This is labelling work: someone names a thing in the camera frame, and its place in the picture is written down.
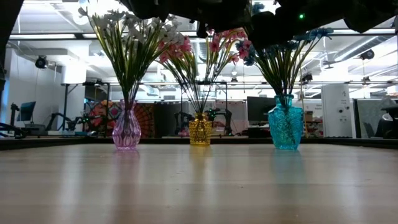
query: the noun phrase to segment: glass vase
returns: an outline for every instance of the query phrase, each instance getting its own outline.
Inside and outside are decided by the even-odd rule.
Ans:
[[[303,135],[303,109],[292,106],[293,95],[275,96],[276,107],[268,112],[274,146],[297,150]]]
[[[213,122],[206,119],[205,113],[196,113],[195,120],[189,122],[191,145],[209,146]]]
[[[117,150],[135,150],[141,138],[141,128],[134,114],[135,105],[133,100],[128,105],[120,100],[122,111],[112,132]]]

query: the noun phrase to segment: wooden table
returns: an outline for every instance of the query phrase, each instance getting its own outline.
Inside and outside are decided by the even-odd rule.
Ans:
[[[398,223],[398,151],[93,144],[0,152],[0,222]]]

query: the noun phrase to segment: computer monitor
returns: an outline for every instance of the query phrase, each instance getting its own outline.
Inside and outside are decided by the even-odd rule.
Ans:
[[[249,124],[268,122],[268,111],[276,106],[274,98],[248,96]]]
[[[21,104],[17,121],[30,121],[33,116],[36,102],[29,102]]]

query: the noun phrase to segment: yellow glass vase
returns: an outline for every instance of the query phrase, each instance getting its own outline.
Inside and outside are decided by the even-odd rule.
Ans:
[[[205,113],[196,113],[195,120],[189,122],[191,145],[210,145],[211,127],[213,122],[206,119]]]

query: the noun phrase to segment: blue glass vase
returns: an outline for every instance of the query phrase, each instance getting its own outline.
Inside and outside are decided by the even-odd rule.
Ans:
[[[274,146],[297,150],[303,135],[303,109],[292,106],[293,95],[275,96],[276,107],[268,112]]]

